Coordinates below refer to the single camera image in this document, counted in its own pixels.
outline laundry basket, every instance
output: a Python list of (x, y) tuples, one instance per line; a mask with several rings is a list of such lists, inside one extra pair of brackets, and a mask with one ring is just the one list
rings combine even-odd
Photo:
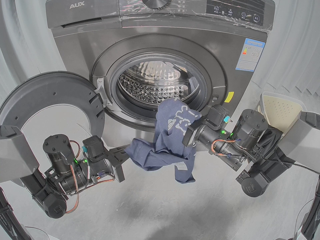
[(256, 110), (265, 116), (269, 125), (285, 133), (300, 111), (306, 110), (306, 106), (298, 99), (264, 91)]

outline black pole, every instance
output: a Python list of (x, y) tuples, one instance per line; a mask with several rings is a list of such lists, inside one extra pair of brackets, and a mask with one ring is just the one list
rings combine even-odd
[(317, 189), (315, 191), (315, 197), (310, 209), (310, 212), (308, 214), (308, 217), (306, 218), (306, 221), (302, 225), (301, 233), (304, 235), (304, 237), (307, 240), (312, 240), (314, 237), (314, 234), (320, 224), (320, 176), (318, 180)]
[(12, 240), (31, 240), (13, 214), (13, 209), (8, 203), (0, 187), (0, 224)]

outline washing machine door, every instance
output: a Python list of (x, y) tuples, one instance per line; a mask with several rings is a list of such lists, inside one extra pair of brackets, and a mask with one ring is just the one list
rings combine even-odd
[(92, 135), (102, 136), (105, 116), (95, 89), (87, 79), (70, 72), (36, 75), (16, 87), (2, 103), (0, 125), (17, 126), (40, 171), (46, 171), (50, 163), (42, 145), (47, 137), (65, 134), (81, 144)]
[(165, 99), (178, 97), (203, 114), (213, 105), (214, 95), (215, 103), (222, 102), (225, 76), (204, 47), (174, 34), (126, 31), (132, 36), (104, 50), (90, 75), (94, 83), (104, 79), (108, 116), (138, 131), (152, 132), (158, 105)]

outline metal bracket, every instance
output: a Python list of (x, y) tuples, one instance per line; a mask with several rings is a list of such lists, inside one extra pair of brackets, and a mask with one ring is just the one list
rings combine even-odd
[(106, 106), (112, 106), (112, 102), (109, 100), (106, 90), (104, 89), (104, 78), (98, 78), (97, 79), (97, 86), (98, 88), (94, 90), (96, 94), (100, 94), (100, 97), (102, 98), (102, 105), (105, 108)]

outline wire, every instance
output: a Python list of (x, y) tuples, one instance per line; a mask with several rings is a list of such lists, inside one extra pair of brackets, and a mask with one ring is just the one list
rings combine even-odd
[(71, 169), (71, 172), (72, 172), (72, 176), (73, 176), (73, 180), (74, 180), (74, 184), (75, 184), (75, 189), (76, 189), (76, 192), (77, 192), (77, 200), (76, 200), (76, 202), (75, 202), (75, 204), (74, 204), (74, 207), (73, 207), (71, 210), (66, 211), (66, 214), (73, 213), (73, 212), (78, 208), (78, 205), (79, 205), (78, 182), (77, 182), (77, 178), (76, 178), (76, 175), (75, 175), (75, 171), (73, 170), (72, 165), (70, 165), (70, 169)]
[(80, 190), (78, 193), (74, 193), (74, 194), (66, 194), (66, 193), (62, 193), (62, 192), (60, 192), (60, 191), (56, 190), (56, 189), (55, 189), (55, 188), (56, 188), (56, 186), (52, 185), (52, 184), (51, 184), (51, 182), (50, 182), (50, 181), (48, 181), (48, 182), (49, 182), (49, 184), (50, 184), (50, 186), (51, 186), (51, 187), (52, 187), (52, 189), (54, 190), (54, 192), (56, 192), (56, 193), (58, 193), (58, 194), (61, 194), (61, 195), (65, 195), (65, 196), (75, 196), (75, 195), (77, 195), (77, 194), (82, 193), (83, 191), (85, 191), (85, 190), (87, 189), (87, 186), (89, 185), (89, 180), (90, 180), (90, 163), (89, 163), (89, 159), (87, 158), (87, 156), (86, 156), (86, 154), (85, 154), (84, 152), (83, 152), (83, 156), (84, 156), (84, 158), (87, 160), (87, 165), (88, 165), (87, 184), (85, 185), (85, 187), (84, 187), (82, 190)]
[(232, 142), (236, 142), (237, 140), (228, 140), (228, 139), (216, 139), (214, 142), (211, 143), (211, 152), (217, 156), (222, 156), (222, 157), (227, 157), (228, 154), (223, 154), (223, 153), (218, 153), (214, 150), (215, 146), (214, 144), (216, 142), (228, 142), (228, 143), (232, 143)]
[(47, 237), (48, 237), (48, 240), (50, 240), (50, 237), (49, 237), (49, 235), (47, 234), (47, 232), (44, 231), (44, 230), (42, 230), (42, 229), (39, 229), (39, 228), (34, 227), (34, 226), (25, 226), (25, 228), (40, 230), (40, 231), (42, 231), (43, 233), (45, 233), (45, 234), (47, 235)]
[(297, 219), (296, 219), (296, 225), (294, 226), (294, 233), (293, 233), (293, 237), (295, 236), (295, 234), (296, 234), (296, 227), (297, 227), (297, 222), (298, 222), (298, 217), (299, 217), (299, 215), (300, 215), (300, 213), (301, 213), (301, 211), (302, 211), (302, 209), (308, 204), (308, 203), (310, 203), (311, 201), (313, 201), (313, 199), (311, 199), (310, 201), (308, 201), (302, 208), (301, 208), (301, 210), (299, 211), (299, 213), (298, 213), (298, 216), (297, 216)]
[(309, 171), (311, 171), (311, 172), (313, 172), (313, 173), (315, 173), (315, 174), (320, 175), (319, 172), (317, 172), (317, 171), (315, 171), (315, 170), (312, 170), (312, 169), (310, 169), (310, 168), (308, 168), (308, 167), (306, 167), (306, 166), (303, 166), (303, 165), (299, 165), (299, 164), (292, 163), (292, 162), (284, 162), (284, 161), (270, 160), (270, 159), (264, 158), (262, 155), (261, 155), (261, 157), (262, 157), (262, 159), (265, 160), (265, 161), (275, 162), (275, 163), (279, 163), (279, 164), (283, 163), (283, 164), (292, 165), (292, 166), (298, 166), (298, 167), (307, 169), (307, 170), (309, 170)]
[(78, 153), (76, 154), (75, 158), (78, 158), (78, 157), (79, 157), (79, 155), (80, 155), (81, 147), (80, 147), (79, 143), (78, 143), (78, 142), (76, 142), (75, 140), (70, 140), (70, 142), (71, 142), (71, 143), (75, 143), (75, 144), (77, 144), (77, 146), (78, 146)]
[(111, 178), (111, 179), (107, 179), (107, 180), (99, 181), (97, 184), (94, 184), (94, 185), (88, 187), (88, 189), (91, 188), (91, 187), (94, 187), (94, 186), (96, 186), (96, 185), (98, 185), (98, 184), (100, 184), (100, 183), (104, 183), (104, 182), (114, 182), (115, 178), (114, 178), (112, 175), (110, 175), (110, 174), (109, 174), (108, 176), (110, 176), (110, 177), (112, 177), (112, 178)]

